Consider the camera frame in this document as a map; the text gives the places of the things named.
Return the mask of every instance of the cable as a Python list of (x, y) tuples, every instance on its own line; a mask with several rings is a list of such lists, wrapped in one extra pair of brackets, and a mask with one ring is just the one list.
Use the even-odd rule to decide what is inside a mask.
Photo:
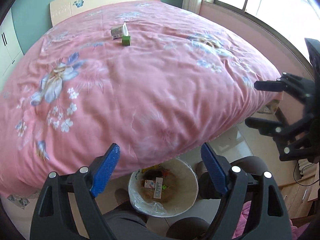
[(313, 184), (316, 184), (318, 181), (320, 181), (320, 179), (318, 179), (317, 181), (315, 181), (314, 183), (312, 183), (312, 184), (310, 184), (310, 185), (302, 185), (302, 184), (300, 184), (299, 182), (297, 182), (296, 179), (294, 178), (294, 172), (296, 171), (297, 165), (298, 165), (298, 162), (297, 162), (297, 164), (296, 164), (296, 166), (294, 167), (294, 170), (293, 170), (293, 179), (294, 179), (294, 181), (295, 181), (296, 183), (298, 183), (300, 186), (309, 187), (309, 186), (312, 186)]

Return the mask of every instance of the pink wall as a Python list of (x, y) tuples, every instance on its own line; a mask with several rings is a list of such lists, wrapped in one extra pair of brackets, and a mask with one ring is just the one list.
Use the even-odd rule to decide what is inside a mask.
[[(280, 73), (287, 72), (312, 79), (300, 61), (279, 40), (254, 22), (207, 2), (201, 5), (199, 15), (226, 27), (252, 44)], [(302, 116), (302, 105), (287, 94), (284, 95), (280, 108), (289, 123), (297, 121)]]

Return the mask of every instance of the butterfly decal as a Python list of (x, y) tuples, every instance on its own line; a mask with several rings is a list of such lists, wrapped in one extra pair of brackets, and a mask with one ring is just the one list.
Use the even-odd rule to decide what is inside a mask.
[(73, 3), (73, 5), (76, 5), (77, 8), (80, 8), (81, 6), (83, 6), (83, 0), (77, 0)]

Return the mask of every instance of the green box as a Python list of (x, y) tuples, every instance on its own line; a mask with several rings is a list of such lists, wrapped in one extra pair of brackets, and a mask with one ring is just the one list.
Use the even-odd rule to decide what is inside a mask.
[(131, 37), (130, 36), (122, 36), (122, 45), (130, 46)]

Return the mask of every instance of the white wardrobe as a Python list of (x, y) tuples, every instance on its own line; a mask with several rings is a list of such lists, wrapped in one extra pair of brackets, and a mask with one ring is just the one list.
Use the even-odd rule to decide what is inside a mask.
[(0, 91), (19, 60), (23, 57), (13, 27), (11, 9), (0, 26)]

